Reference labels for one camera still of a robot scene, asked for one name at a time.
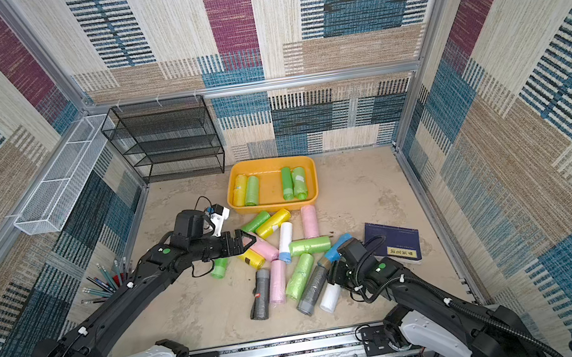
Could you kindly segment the large yellow bag roll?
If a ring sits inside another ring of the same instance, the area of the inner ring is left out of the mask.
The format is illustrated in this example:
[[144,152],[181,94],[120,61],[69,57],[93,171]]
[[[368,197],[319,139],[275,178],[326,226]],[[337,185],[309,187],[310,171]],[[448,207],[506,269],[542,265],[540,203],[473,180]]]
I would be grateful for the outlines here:
[[233,189],[233,205],[240,207],[245,206],[246,194],[247,194],[247,181],[248,176],[244,174],[237,175],[234,179],[234,189]]

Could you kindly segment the thin dark green roll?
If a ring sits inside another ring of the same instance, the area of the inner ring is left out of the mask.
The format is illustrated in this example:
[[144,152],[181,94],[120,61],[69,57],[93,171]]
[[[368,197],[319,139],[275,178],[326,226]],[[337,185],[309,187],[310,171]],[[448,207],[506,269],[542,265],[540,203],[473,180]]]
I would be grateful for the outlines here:
[[280,177],[282,179],[282,194],[285,201],[293,200],[295,198],[292,171],[290,167],[283,167],[281,169]]

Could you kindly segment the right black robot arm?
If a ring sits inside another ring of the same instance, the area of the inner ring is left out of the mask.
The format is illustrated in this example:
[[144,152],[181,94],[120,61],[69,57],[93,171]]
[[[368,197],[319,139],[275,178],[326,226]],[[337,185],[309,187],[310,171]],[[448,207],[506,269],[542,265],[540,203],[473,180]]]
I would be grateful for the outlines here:
[[414,274],[389,257],[377,259],[371,243],[349,238],[320,262],[335,270],[340,287],[365,304],[395,303],[383,327],[392,349],[426,347],[443,357],[561,357],[532,336],[505,306],[467,302]]

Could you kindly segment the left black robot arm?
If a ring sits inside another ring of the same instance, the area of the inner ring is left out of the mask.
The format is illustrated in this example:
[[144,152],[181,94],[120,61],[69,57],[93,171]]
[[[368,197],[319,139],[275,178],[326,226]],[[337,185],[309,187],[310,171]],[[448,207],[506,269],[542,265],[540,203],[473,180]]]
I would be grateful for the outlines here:
[[[107,357],[132,322],[194,263],[243,255],[255,242],[249,232],[224,231],[204,211],[181,211],[174,229],[140,258],[109,300],[64,337],[39,342],[31,357]],[[190,356],[187,347],[166,339],[129,357]]]

